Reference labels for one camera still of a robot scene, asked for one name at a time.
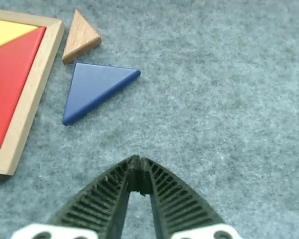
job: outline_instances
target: tan triangle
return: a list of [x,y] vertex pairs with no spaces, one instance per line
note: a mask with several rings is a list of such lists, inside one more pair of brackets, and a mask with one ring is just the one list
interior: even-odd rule
[[62,61],[64,64],[72,63],[75,58],[101,43],[100,35],[91,27],[82,14],[75,9]]

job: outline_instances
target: tangram piece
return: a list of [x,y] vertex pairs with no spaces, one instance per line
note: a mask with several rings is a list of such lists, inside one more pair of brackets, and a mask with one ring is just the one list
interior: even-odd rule
[[[17,89],[0,92],[1,99],[3,97],[8,99],[7,101],[0,101],[0,105],[7,108],[9,112],[8,115],[10,115],[7,117],[5,113],[0,112],[0,114],[4,115],[2,116],[4,118],[4,122],[2,122],[5,125],[4,127],[6,127],[6,122],[9,121],[4,139],[0,136],[0,174],[13,175],[20,160],[37,107],[60,45],[64,33],[64,24],[61,20],[55,18],[6,10],[0,10],[0,21],[28,26],[31,25],[33,27],[32,30],[25,32],[22,36],[15,37],[5,44],[2,44],[2,42],[0,43],[0,61],[6,58],[6,66],[4,69],[0,70],[0,76],[13,76],[13,79],[11,80],[18,79],[17,82],[10,83],[14,84]],[[16,49],[18,48],[16,43],[19,41],[23,42],[24,37],[28,38],[29,36],[32,36],[32,40],[34,41],[31,43],[29,42],[31,47],[27,47],[26,49],[24,48],[24,45],[21,44],[18,45],[20,49]],[[9,46],[15,46],[15,48],[11,47],[10,51],[4,50]],[[14,62],[17,54],[19,54],[19,63]],[[20,75],[27,75],[23,83],[22,80],[20,80]],[[13,107],[11,106],[11,102],[16,103],[12,115],[11,109]]]
[[76,63],[63,124],[74,123],[140,75],[137,69]]
[[0,20],[0,46],[35,29],[37,29],[37,26]]
[[62,61],[64,64],[72,63],[75,58],[101,43],[102,40],[99,34],[91,27],[82,14],[75,9]]
[[0,47],[0,147],[46,27]]

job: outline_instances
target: triangle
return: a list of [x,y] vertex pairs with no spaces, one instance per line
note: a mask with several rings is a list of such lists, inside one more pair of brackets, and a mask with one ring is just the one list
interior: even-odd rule
[[63,124],[74,123],[140,75],[137,69],[76,63]]
[[0,46],[7,44],[38,27],[0,20]]
[[0,147],[46,27],[0,47]]
[[75,9],[62,61],[64,64],[72,63],[75,58],[101,43],[100,35],[91,27],[82,14]]

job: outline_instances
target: blue wooden triangle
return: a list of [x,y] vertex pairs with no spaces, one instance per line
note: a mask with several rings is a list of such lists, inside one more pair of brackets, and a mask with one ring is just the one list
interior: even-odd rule
[[140,75],[137,69],[76,63],[62,123],[73,124]]

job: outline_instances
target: gray carpet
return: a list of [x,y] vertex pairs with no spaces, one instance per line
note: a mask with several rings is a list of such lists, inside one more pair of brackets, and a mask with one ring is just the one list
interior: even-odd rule
[[[103,38],[79,61],[142,72],[63,126],[66,30],[18,170],[0,177],[0,239],[133,154],[173,171],[243,238],[299,238],[299,0],[129,2],[0,0],[67,30],[77,7]],[[132,195],[122,238],[154,237],[148,197]]]

